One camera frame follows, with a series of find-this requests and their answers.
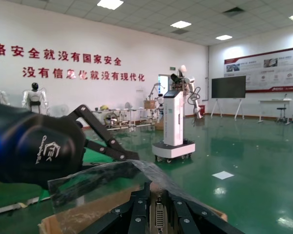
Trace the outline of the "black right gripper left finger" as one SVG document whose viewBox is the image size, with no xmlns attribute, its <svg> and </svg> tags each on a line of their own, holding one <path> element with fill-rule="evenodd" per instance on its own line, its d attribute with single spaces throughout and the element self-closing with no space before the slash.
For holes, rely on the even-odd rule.
<svg viewBox="0 0 293 234">
<path fill-rule="evenodd" d="M 89 234 L 144 234 L 149 223 L 150 183 L 134 191 L 128 202 L 113 208 L 110 212 L 87 227 Z"/>
</svg>

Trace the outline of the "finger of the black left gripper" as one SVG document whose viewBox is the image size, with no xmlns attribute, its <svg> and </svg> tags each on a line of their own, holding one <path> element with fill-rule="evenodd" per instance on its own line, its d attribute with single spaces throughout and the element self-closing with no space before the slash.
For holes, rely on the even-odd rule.
<svg viewBox="0 0 293 234">
<path fill-rule="evenodd" d="M 82 165 L 82 172 L 102 176 L 134 177 L 137 167 L 131 161 L 115 161 L 109 163 L 86 163 Z"/>
</svg>

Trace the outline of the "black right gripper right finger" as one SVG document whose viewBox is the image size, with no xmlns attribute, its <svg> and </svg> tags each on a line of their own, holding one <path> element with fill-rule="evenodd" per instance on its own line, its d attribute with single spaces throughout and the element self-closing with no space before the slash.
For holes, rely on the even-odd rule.
<svg viewBox="0 0 293 234">
<path fill-rule="evenodd" d="M 211 209 L 174 194 L 170 194 L 170 226 L 175 234 L 240 233 Z"/>
</svg>

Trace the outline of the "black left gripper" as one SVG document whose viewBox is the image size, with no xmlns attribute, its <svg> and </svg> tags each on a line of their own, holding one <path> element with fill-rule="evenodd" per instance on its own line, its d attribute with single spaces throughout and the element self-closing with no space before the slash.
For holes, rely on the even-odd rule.
<svg viewBox="0 0 293 234">
<path fill-rule="evenodd" d="M 82 118 L 106 146 L 86 139 Z M 0 104 L 0 182 L 48 188 L 48 181 L 79 171 L 84 147 L 116 161 L 139 160 L 125 150 L 91 110 L 80 105 L 68 116 L 49 117 Z"/>
</svg>

